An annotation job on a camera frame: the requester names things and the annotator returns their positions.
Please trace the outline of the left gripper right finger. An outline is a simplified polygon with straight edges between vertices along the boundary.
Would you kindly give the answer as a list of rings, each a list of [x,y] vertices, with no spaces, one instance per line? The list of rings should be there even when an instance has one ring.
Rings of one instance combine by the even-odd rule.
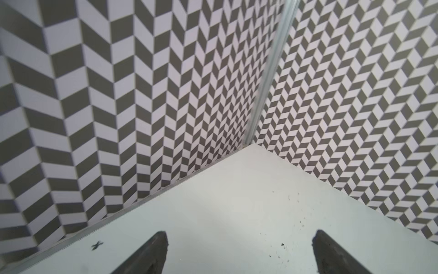
[[[321,229],[313,237],[312,247],[319,274],[371,274]]]

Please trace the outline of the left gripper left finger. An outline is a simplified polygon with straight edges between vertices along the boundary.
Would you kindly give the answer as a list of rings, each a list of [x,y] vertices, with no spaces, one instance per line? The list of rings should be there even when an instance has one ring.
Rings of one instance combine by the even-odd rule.
[[[165,231],[159,231],[136,250],[112,274],[161,274],[168,252]]]

